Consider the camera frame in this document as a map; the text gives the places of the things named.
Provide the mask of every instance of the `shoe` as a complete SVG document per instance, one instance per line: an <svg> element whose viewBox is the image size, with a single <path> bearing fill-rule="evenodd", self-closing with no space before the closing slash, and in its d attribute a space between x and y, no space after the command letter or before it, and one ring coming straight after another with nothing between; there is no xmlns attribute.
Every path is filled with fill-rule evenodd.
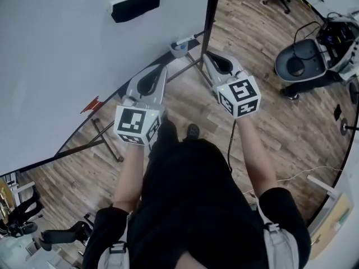
<svg viewBox="0 0 359 269"><path fill-rule="evenodd" d="M285 98L287 98L288 100L291 100L291 101L295 101L295 100L298 100L299 99L299 94L296 94L295 96L287 96L285 93L284 93L284 89L281 89L280 90L280 94L282 96L284 96Z"/></svg>
<svg viewBox="0 0 359 269"><path fill-rule="evenodd" d="M40 192L38 191L38 189L36 188L36 186L33 186L33 198L36 199L36 200L39 200L40 199Z"/></svg>
<svg viewBox="0 0 359 269"><path fill-rule="evenodd" d="M200 128L196 124L191 123L188 126L187 137L185 139L186 140L198 140L199 136L200 136Z"/></svg>

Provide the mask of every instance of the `cable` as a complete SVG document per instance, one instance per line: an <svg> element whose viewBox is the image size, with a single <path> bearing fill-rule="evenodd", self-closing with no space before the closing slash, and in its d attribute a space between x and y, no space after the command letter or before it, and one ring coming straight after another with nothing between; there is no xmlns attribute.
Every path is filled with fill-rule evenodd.
<svg viewBox="0 0 359 269"><path fill-rule="evenodd" d="M234 122L233 122L231 140L229 141L228 155L227 155L228 167L229 167L229 171L230 171L231 173L233 172L233 169L232 169L232 167L231 167L230 155L231 155L231 147L232 147L232 141L233 141L233 136L234 136L234 130L235 130L235 129L236 129L236 120L234 120Z"/></svg>
<svg viewBox="0 0 359 269"><path fill-rule="evenodd" d="M293 177L291 177L291 178L280 179L280 180L277 180L277 182L286 182L286 181L292 180L292 179L296 178L298 175L300 175L300 174L302 174L302 173L305 173L305 172L308 172L308 171L312 171L312 170L315 170L315 169L318 169L318 168L330 168L330 169L333 169L333 170L335 170L335 171L343 171L342 169L336 169L336 168L332 168L331 166L322 165L322 166L318 166L318 167L316 167L316 168L307 169L307 170L302 170L300 173L297 173L295 176L293 176ZM243 194L250 193L251 191L253 191L253 189L251 189L250 191L243 192Z"/></svg>
<svg viewBox="0 0 359 269"><path fill-rule="evenodd" d="M306 38L308 38L311 34L313 34L313 33L314 33L317 29L319 29L319 28L321 28L321 26L318 26L317 28L315 28L312 32L310 32L310 34L306 35L306 36L303 38L303 40L306 39Z"/></svg>
<svg viewBox="0 0 359 269"><path fill-rule="evenodd" d="M231 147L232 147L232 141L233 141L233 136L234 136L234 130L235 130L235 129L236 129L236 121L234 120L234 122L233 122L233 128L232 128L232 134L231 134L231 139L229 140L228 155L227 155L228 167L229 167L229 170L230 170L231 173L233 172L233 169L232 169L232 167L231 167L230 156L231 156ZM296 175L294 175L294 176L291 177L291 178L280 179L280 180L277 180L277 182L286 182L286 181L292 180L292 179L296 178L298 175L300 175L300 174L302 174L302 173L309 172L309 171L313 171L313 170L316 170L316 169L318 169L318 168L330 168L330 169L333 169L333 170L335 170L335 171L342 171L342 169L336 169L336 168L332 168L331 166L322 165L322 166L318 166L318 167L316 167L316 168L307 169L307 170L302 170L300 173L297 173ZM252 191L253 191L253 189L251 189L250 191L243 192L242 194L250 193L250 192L252 192Z"/></svg>
<svg viewBox="0 0 359 269"><path fill-rule="evenodd" d="M32 219L31 222L33 222L33 221L35 221L36 219L39 219L39 218L43 218L43 219L46 220L47 222L51 223L51 224L57 229L57 226L55 226L52 221L46 219L43 214L38 215L38 217Z"/></svg>
<svg viewBox="0 0 359 269"><path fill-rule="evenodd" d="M335 17L330 17L331 14L337 14L337 16L335 16ZM340 14L340 13L338 13L338 12L330 12L330 13L328 13L328 15L326 16L326 19L327 19L328 21L332 21L332 20L334 20L335 18L338 18L338 17L345 17L345 18L353 19L353 17L345 16L345 15Z"/></svg>
<svg viewBox="0 0 359 269"><path fill-rule="evenodd" d="M312 25L312 24L318 24L318 25L319 25L319 27L317 27L316 29L314 29L314 31L317 30L318 28L321 28L321 25L320 25L317 21L312 21L312 22L310 22L310 23L308 23L308 24L306 24L306 25L300 27L300 28L296 31L296 34L294 35L293 54L294 54L295 57L297 57L298 59L303 60L303 61L311 60L311 59L313 59L315 56L317 56L317 54L314 54L313 56L311 56L311 57L309 57L309 58L302 58L302 57L299 57L299 56L296 54L296 41L297 41L298 32L299 32L300 30L302 30L302 29L304 29L304 28L306 28L306 27ZM323 54L323 53L326 53L326 52L328 52L328 51L322 51L322 52L319 52L319 54Z"/></svg>

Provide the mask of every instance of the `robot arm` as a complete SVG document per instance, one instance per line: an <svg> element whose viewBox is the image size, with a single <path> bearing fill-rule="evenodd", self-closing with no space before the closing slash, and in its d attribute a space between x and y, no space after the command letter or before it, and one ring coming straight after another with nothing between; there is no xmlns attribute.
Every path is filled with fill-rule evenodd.
<svg viewBox="0 0 359 269"><path fill-rule="evenodd" d="M255 78L243 70L235 57L207 52L203 60L218 103L234 118L244 117L259 109L261 94Z"/></svg>
<svg viewBox="0 0 359 269"><path fill-rule="evenodd" d="M116 109L114 133L120 140L137 145L151 145L165 112L162 105L167 68L154 65L132 80Z"/></svg>

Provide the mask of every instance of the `black t-shirt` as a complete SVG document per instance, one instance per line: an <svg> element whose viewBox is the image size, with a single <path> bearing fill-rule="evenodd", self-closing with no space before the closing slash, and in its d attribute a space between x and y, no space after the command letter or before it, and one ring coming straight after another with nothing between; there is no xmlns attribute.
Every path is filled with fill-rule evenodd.
<svg viewBox="0 0 359 269"><path fill-rule="evenodd" d="M272 222L294 235L303 268L310 236L291 194L273 188L259 202ZM84 269L97 268L104 250L123 235L126 218L118 208L97 213ZM217 147L204 140L180 143L145 174L141 204L128 224L130 267L174 268L189 251L207 268L267 268L263 228Z"/></svg>

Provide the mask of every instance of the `metal stand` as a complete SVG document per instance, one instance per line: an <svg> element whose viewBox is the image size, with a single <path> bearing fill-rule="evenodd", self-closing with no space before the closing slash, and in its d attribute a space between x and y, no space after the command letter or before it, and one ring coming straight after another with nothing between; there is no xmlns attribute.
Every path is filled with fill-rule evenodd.
<svg viewBox="0 0 359 269"><path fill-rule="evenodd" d="M98 135L95 136L95 137L89 142L89 144L91 144L92 142L94 142L95 140L97 140L97 138L101 137L101 140L104 141L105 147L108 149L108 151L110 152L110 154L112 155L112 157L115 159L115 161L118 162L118 163L123 162L123 160L124 160L123 156L120 155L119 157L117 157L117 156L114 154L113 150L112 150L112 149L110 148L110 146L108 145L108 143L107 143L107 141L105 140L105 138L103 137L103 134L114 124L114 121L113 121L111 124L109 124L107 127L105 127L102 131L99 130L99 128L98 128L98 126L97 126L97 124L96 124L96 122L99 122L99 121L100 121L99 119L91 119L92 125L93 125L94 128L96 129Z"/></svg>
<svg viewBox="0 0 359 269"><path fill-rule="evenodd" d="M171 82L174 78L178 77L179 75L183 74L184 72L186 72L188 69L192 68L193 66L196 66L196 68L200 71L200 73L204 76L204 78L206 79L206 81L212 85L211 80L209 79L209 77L205 74L205 72L203 72L200 64L203 62L203 57L201 56L201 58L195 60L192 55L190 53L186 54L186 57L191 61L191 63L186 66L185 68L181 69L180 71L178 71L177 73L175 73L173 76L171 76L170 78L167 79L167 82Z"/></svg>
<svg viewBox="0 0 359 269"><path fill-rule="evenodd" d="M359 131L359 128L351 127L351 126L348 126L347 124L348 124L347 119L343 118L342 123L340 125L340 132L341 132L342 136L345 136L347 134L348 129L350 129L352 131Z"/></svg>
<svg viewBox="0 0 359 269"><path fill-rule="evenodd" d="M350 98L352 100L352 103L354 105L356 105L358 103L359 91L354 83L349 84L349 93L350 93Z"/></svg>
<svg viewBox="0 0 359 269"><path fill-rule="evenodd" d="M218 1L219 0L208 0L208 5L207 5L207 16L206 16L206 23L205 23L205 33L203 36L203 41L202 41L202 52L201 52L201 61L199 64L199 69L200 71L203 69L203 54L207 53L207 49L208 49L208 45L209 45L209 39L211 38L211 33L212 33L212 28L213 28L213 23L214 23L214 18L215 18L215 13L217 10L217 6L218 6Z"/></svg>

